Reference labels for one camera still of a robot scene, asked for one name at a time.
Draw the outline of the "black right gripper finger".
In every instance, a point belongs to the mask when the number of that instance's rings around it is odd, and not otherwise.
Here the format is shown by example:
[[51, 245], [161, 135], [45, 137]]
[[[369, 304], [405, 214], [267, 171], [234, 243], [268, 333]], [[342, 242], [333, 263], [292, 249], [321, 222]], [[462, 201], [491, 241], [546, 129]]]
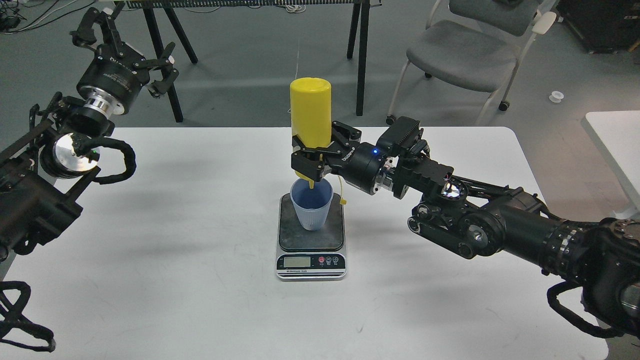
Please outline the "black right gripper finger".
[[327, 174], [339, 175], [346, 162], [346, 145], [338, 141], [338, 136], [332, 136], [329, 146], [305, 146], [298, 136], [292, 137], [294, 146], [291, 154], [291, 168], [299, 176], [313, 182], [320, 182]]
[[361, 130], [340, 121], [332, 121], [330, 149], [351, 150], [358, 148], [361, 137]]

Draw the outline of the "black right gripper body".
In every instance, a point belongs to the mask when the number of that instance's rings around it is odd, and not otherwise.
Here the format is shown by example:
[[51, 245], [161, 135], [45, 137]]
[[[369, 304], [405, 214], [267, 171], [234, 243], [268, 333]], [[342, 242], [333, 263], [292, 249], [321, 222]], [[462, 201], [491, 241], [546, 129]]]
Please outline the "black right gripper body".
[[327, 165], [333, 174], [368, 195], [374, 195], [377, 176], [386, 162], [386, 152], [368, 142], [350, 142], [338, 155], [329, 155]]

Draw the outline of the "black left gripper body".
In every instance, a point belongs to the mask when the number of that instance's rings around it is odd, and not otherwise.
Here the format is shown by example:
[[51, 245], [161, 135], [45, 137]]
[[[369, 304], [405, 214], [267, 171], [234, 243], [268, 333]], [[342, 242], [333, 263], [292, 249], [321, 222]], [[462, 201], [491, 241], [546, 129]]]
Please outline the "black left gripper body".
[[119, 104], [117, 115], [128, 114], [142, 87], [150, 82], [148, 70], [130, 69], [110, 55], [96, 55], [76, 89], [85, 100], [91, 89], [109, 94]]

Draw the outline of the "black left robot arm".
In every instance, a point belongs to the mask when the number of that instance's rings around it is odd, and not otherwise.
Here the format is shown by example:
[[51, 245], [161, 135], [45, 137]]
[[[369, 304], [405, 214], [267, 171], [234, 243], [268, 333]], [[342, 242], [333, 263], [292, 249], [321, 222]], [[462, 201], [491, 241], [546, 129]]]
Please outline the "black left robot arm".
[[115, 20], [124, 7], [90, 7], [71, 32], [74, 46], [94, 57], [77, 84], [78, 97], [56, 92], [29, 111], [29, 132], [1, 152], [1, 260], [29, 255], [57, 239], [82, 214], [77, 200], [91, 183], [131, 178], [132, 146], [112, 138], [112, 116], [130, 111], [143, 88], [158, 98], [179, 75], [173, 42], [156, 59], [121, 39]]

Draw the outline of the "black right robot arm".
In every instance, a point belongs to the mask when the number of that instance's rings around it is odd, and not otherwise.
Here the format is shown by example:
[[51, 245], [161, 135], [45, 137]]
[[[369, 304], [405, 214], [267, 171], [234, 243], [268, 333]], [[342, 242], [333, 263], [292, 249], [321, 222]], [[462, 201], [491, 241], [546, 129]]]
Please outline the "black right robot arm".
[[375, 145], [337, 121], [328, 146], [292, 136], [291, 167], [318, 182], [336, 174], [373, 195], [385, 188], [401, 199], [421, 193], [409, 229], [472, 259], [506, 251], [557, 275], [547, 290], [551, 309], [597, 338], [638, 337], [640, 246], [636, 219], [572, 221], [551, 213], [537, 194], [460, 177], [430, 157], [419, 121], [391, 118]]

